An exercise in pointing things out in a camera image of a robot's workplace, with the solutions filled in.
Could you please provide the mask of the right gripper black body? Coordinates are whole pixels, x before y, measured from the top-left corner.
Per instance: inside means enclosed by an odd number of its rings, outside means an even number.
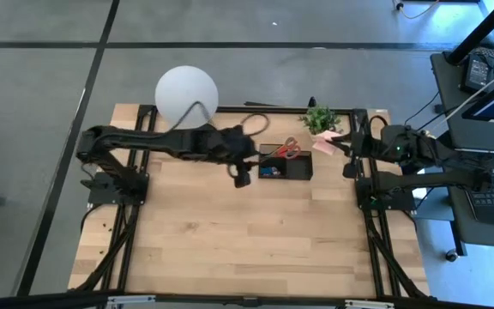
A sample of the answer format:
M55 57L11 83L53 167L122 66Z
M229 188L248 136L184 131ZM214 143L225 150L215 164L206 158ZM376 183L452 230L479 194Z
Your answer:
M376 159L380 155L380 141L371 134L351 134L350 156Z

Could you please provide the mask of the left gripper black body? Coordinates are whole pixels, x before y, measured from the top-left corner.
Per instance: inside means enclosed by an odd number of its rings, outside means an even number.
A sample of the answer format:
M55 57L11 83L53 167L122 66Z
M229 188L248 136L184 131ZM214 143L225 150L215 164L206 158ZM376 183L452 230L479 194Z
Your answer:
M220 135L225 149L223 154L225 163L243 162L258 154L254 140L244 132L242 125L222 129Z

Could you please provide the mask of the pink sticky note pad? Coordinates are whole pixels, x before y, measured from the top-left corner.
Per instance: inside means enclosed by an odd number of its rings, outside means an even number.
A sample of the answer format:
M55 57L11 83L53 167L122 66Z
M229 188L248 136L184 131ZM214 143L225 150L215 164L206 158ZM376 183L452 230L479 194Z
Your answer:
M326 155L333 155L337 147L331 144L333 137L340 137L341 134L331 130L325 130L314 136L312 148Z

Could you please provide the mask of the red handled scissors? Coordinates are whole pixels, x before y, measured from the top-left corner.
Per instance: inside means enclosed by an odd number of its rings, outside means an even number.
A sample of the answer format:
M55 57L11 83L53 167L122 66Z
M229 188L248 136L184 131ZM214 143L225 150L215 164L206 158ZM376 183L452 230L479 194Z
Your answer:
M290 136L270 156L290 160L297 157L301 151L297 139Z

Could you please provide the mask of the black mesh desk organizer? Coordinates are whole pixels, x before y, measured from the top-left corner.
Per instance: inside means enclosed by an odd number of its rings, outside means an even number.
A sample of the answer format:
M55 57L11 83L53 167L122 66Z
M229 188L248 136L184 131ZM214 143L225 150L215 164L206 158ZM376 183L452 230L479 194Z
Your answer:
M269 153L278 147L278 144L261 144L259 151ZM271 167L277 167L280 171L280 176L262 177L259 172L260 167L258 167L259 179L311 180L313 176L312 153L310 151L302 150L297 157L290 160L272 157L268 160L259 161L269 161Z

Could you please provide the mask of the potted green plant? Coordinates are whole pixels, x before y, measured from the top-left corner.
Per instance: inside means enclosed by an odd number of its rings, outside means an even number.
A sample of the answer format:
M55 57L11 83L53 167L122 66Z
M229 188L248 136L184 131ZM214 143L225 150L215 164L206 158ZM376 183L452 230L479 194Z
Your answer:
M309 107L306 114L298 120L308 129L311 135L323 133L326 130L335 131L336 125L341 122L340 116L327 106Z

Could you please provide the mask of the white globe table lamp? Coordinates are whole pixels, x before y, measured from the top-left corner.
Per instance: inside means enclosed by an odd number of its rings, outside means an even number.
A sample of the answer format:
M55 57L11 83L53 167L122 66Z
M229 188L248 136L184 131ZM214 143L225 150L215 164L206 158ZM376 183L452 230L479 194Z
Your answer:
M189 65L168 70L157 82L154 100L172 129L195 129L208 124L219 105L212 77Z

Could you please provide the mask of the black electronic box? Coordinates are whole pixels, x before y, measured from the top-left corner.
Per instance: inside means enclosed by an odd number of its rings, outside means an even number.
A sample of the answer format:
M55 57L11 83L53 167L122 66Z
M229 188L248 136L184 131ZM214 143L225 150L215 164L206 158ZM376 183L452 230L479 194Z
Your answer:
M491 76L491 65L487 57L470 55L465 64L459 88L467 93L475 93L487 84Z

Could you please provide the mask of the black diagonal stand post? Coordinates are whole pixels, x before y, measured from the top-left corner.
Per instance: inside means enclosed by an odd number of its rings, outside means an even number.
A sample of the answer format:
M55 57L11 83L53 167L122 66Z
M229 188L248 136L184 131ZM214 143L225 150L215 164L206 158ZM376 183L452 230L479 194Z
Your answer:
M459 64L493 29L494 9L452 52L445 54L446 62Z

